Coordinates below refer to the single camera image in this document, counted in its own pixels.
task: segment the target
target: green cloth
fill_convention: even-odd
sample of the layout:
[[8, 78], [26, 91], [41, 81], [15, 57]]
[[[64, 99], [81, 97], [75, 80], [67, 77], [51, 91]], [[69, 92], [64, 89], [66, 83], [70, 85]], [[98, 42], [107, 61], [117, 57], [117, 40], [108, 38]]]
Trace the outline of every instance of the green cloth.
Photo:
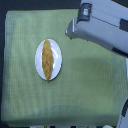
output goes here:
[[[128, 96], [126, 59], [65, 36], [78, 10], [9, 11], [5, 22], [2, 121], [10, 126], [116, 125]], [[44, 81], [35, 53], [45, 39], [62, 52], [58, 76]]]

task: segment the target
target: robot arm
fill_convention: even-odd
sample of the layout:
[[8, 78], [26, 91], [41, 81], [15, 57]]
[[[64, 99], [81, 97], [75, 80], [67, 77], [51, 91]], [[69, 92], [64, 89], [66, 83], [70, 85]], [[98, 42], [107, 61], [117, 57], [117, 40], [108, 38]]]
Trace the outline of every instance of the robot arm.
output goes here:
[[128, 57], [128, 9], [111, 0], [82, 0], [65, 34]]

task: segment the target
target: white plate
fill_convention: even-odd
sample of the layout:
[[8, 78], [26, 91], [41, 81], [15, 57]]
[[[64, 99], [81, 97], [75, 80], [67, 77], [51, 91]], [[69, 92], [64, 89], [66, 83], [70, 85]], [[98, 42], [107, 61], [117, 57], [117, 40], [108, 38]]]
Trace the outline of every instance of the white plate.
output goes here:
[[[37, 70], [38, 74], [44, 80], [46, 80], [44, 72], [43, 72], [43, 68], [42, 68], [42, 48], [43, 48], [43, 45], [44, 45], [44, 41], [45, 40], [43, 40], [40, 43], [40, 45], [38, 46], [38, 48], [36, 50], [35, 66], [36, 66], [36, 70]], [[51, 39], [48, 39], [48, 41], [50, 42], [50, 45], [51, 45], [51, 50], [52, 50], [52, 55], [53, 55], [53, 60], [54, 60], [53, 61], [52, 75], [51, 75], [51, 78], [50, 78], [50, 80], [52, 80], [58, 75], [58, 73], [61, 69], [62, 55], [61, 55], [61, 50], [60, 50], [58, 44], [54, 40], [51, 40]]]

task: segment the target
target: fried fish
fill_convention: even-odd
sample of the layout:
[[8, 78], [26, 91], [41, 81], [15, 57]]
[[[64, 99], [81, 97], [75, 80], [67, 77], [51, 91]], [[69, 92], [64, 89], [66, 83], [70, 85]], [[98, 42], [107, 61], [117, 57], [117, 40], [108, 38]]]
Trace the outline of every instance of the fried fish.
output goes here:
[[42, 49], [42, 68], [46, 80], [48, 81], [51, 78], [52, 69], [53, 69], [53, 55], [51, 46], [48, 40], [45, 40], [43, 49]]

